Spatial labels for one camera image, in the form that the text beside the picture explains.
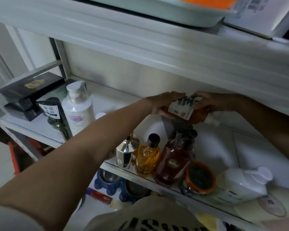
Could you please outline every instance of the forearm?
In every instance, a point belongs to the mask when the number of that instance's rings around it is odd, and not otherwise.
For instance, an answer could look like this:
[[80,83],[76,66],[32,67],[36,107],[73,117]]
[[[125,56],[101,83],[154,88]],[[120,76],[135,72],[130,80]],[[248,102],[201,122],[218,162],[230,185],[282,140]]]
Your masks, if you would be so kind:
[[234,110],[289,159],[289,116],[244,96]]
[[150,112],[142,99],[101,117],[0,188],[0,205],[63,229],[107,154]]

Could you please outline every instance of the silver bottle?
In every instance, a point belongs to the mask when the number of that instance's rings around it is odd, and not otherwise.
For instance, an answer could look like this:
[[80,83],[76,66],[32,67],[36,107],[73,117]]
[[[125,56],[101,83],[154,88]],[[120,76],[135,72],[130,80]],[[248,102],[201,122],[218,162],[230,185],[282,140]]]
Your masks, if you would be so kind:
[[129,169],[133,152],[138,146],[139,139],[134,138],[133,133],[131,133],[127,136],[126,140],[116,148],[116,163],[119,168]]

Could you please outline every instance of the dark red liquid bottle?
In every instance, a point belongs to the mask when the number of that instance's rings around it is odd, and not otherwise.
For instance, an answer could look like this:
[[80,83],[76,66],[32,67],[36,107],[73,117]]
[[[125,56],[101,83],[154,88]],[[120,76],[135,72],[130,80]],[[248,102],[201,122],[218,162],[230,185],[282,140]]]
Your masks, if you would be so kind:
[[156,168],[155,181],[164,187],[172,186],[195,160],[195,130],[177,131],[176,138],[164,147]]

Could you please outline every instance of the person's left hand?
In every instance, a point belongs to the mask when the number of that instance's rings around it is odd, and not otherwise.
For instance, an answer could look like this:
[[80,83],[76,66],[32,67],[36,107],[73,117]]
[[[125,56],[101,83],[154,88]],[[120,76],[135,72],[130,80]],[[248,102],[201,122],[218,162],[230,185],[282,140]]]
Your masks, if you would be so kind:
[[146,99],[150,101],[150,104],[152,105],[152,112],[151,114],[159,114],[162,116],[165,116],[170,119],[176,119],[177,116],[166,113],[161,109],[163,106],[169,106],[171,102],[181,99],[185,96],[185,93],[179,93],[179,92],[165,92],[156,96],[150,96]]

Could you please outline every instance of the orange rim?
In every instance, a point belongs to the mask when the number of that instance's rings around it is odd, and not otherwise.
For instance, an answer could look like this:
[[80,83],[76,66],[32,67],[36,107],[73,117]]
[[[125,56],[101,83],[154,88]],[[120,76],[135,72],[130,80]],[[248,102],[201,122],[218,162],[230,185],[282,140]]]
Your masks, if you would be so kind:
[[201,167],[205,168],[210,173],[210,176],[211,176],[211,179],[212,179],[212,186],[209,189],[207,189],[207,190],[203,190],[203,189],[198,188],[197,186],[195,186],[192,183],[191,179],[189,178],[188,170],[185,172],[185,175],[184,175],[184,178],[185,178],[185,181],[186,181],[187,185],[190,186],[196,193],[209,194],[210,192],[212,192],[212,190],[216,186],[215,177],[214,177],[214,174],[213,174],[212,170],[208,166],[206,166],[205,164],[203,164],[201,162],[197,162],[197,161],[192,161],[192,163],[191,163],[191,165],[189,167],[192,167],[194,165],[201,166]]

